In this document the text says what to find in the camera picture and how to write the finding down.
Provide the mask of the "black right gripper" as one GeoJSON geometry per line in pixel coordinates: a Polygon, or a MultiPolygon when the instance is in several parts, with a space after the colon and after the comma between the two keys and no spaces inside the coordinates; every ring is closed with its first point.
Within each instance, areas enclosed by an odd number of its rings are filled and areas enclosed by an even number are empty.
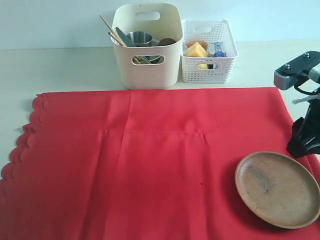
{"type": "Polygon", "coordinates": [[[294,104],[308,102],[304,117],[298,118],[292,125],[292,136],[286,150],[294,158],[320,154],[320,95],[309,95],[294,100],[294,104]]]}

